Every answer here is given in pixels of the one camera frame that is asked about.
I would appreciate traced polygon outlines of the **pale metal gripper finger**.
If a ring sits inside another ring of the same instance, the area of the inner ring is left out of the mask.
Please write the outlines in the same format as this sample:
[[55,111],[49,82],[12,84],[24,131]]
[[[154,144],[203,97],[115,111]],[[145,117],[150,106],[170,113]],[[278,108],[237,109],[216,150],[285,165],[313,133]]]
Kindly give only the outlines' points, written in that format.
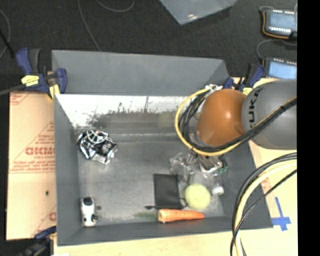
[[196,164],[189,164],[184,162],[174,162],[171,164],[170,171],[175,175],[189,175],[196,171],[198,166]]
[[191,163],[196,159],[196,156],[192,152],[189,152],[188,154],[180,152],[174,157],[174,159],[183,163]]

